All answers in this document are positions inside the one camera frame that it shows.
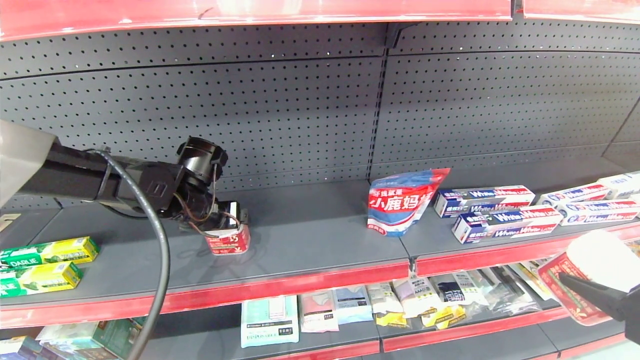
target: red shelf header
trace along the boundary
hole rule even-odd
[[[510,0],[0,0],[0,40],[177,26],[511,20]]]
[[[533,19],[591,20],[640,24],[636,0],[523,0],[524,16]]]

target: store shelf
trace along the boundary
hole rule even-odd
[[[408,275],[397,238],[366,228],[366,181],[226,193],[250,210],[252,242],[239,256],[214,256],[204,239],[166,221],[172,270],[163,312],[246,299],[389,281]],[[34,243],[90,235],[101,244],[74,290],[3,299],[2,327],[146,315],[159,273],[159,250],[145,220],[97,205],[65,208]]]
[[[625,324],[615,320],[594,326],[582,326],[571,318],[540,324],[549,340],[560,350],[560,356],[568,359],[619,343],[625,339]]]
[[[522,5],[527,18],[640,24],[635,0],[522,0]]]
[[[365,356],[363,360],[552,360],[557,349],[537,325],[474,336],[458,341]]]
[[[373,321],[341,325],[339,332],[301,332],[297,343],[241,348],[240,315],[240,305],[163,315],[141,359],[315,360],[363,356],[380,351],[378,331]]]
[[[0,232],[0,249],[25,246],[53,219],[60,209],[34,211],[3,210],[2,214],[19,213],[20,217]]]
[[[509,0],[2,0],[0,8],[0,40],[172,26],[511,19]]]
[[[454,168],[441,188],[473,188],[522,184],[540,194],[596,181],[626,170],[604,158],[567,158],[517,165]],[[547,258],[562,252],[576,236],[609,228],[624,240],[640,238],[640,222],[558,227],[553,233],[522,239],[481,240],[462,245],[452,234],[455,218],[442,219],[428,209],[418,224],[401,237],[416,259],[419,275],[447,274],[492,265]]]

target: red label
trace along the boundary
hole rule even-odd
[[[551,259],[538,269],[540,279],[547,285],[576,321],[582,325],[595,325],[610,319],[607,314],[563,285],[558,278],[558,274],[561,272],[582,279],[589,280],[589,278],[571,262],[565,252]]]

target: toothpaste box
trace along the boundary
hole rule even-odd
[[[562,219],[562,214],[552,206],[536,205],[488,215],[460,214],[452,230],[461,243],[477,243],[485,238],[522,238],[548,234]]]
[[[0,251],[1,266],[11,268],[73,261],[75,264],[93,261],[100,249],[84,236],[67,240],[16,247]]]
[[[566,202],[602,200],[608,194],[608,187],[602,184],[592,183],[558,192],[543,194],[540,196],[536,205],[551,205],[554,208],[557,208],[558,205]]]
[[[569,202],[560,204],[558,211],[565,225],[592,224],[632,220],[640,213],[640,205],[632,199]]]
[[[0,298],[73,289],[82,276],[72,261],[0,270]]]
[[[606,200],[627,199],[632,194],[640,193],[638,172],[603,177],[596,184],[602,184],[609,189],[609,193],[605,197]]]
[[[531,205],[536,197],[522,185],[439,190],[434,208],[441,218],[462,213],[511,210]]]

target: wire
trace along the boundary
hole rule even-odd
[[[120,217],[130,218],[130,219],[134,219],[134,220],[144,220],[144,219],[147,219],[147,217],[146,217],[146,216],[143,216],[143,217],[137,217],[137,216],[134,216],[134,215],[125,214],[125,213],[121,212],[120,210],[116,210],[116,209],[112,208],[112,207],[111,207],[111,206],[109,206],[109,205],[105,205],[105,204],[100,204],[100,205],[104,206],[107,210],[109,210],[110,212],[112,212],[112,213],[114,213],[114,214],[116,214],[116,215],[118,215],[118,216],[120,216]]]
[[[156,320],[160,315],[160,310],[162,309],[162,305],[164,303],[164,296],[166,295],[166,289],[169,284],[169,271],[171,267],[169,241],[167,240],[164,227],[160,222],[158,215],[154,211],[151,203],[149,203],[149,200],[147,200],[145,194],[142,192],[138,184],[136,184],[136,181],[124,170],[124,168],[122,168],[122,166],[117,161],[115,161],[111,157],[111,155],[109,155],[108,152],[100,150],[92,150],[90,152],[100,154],[113,167],[113,169],[116,170],[120,177],[131,187],[131,190],[133,190],[133,193],[140,203],[140,206],[149,217],[149,220],[151,221],[151,225],[154,229],[154,232],[156,233],[160,245],[160,278],[158,280],[156,294],[154,295],[154,299],[151,303],[151,308],[149,309],[147,320],[145,321],[142,330],[138,334],[136,341],[133,343],[131,351],[129,352],[129,357],[127,358],[127,360],[138,360],[143,350],[147,346],[147,342],[149,341],[151,332],[156,326]]]

